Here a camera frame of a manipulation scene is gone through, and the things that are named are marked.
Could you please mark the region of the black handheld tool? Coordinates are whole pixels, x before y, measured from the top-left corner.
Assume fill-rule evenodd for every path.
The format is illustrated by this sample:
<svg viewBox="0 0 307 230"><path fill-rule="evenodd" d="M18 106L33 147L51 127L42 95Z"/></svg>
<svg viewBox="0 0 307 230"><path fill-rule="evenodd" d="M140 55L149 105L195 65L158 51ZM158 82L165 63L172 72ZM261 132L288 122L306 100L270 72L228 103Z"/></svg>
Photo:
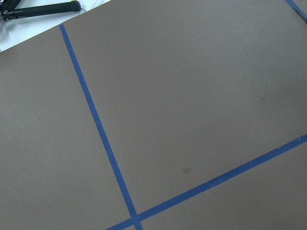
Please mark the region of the black handheld tool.
<svg viewBox="0 0 307 230"><path fill-rule="evenodd" d="M78 1L17 8L21 0L1 0L0 1L0 20L9 21L21 18L37 17L51 14L80 12L81 5Z"/></svg>

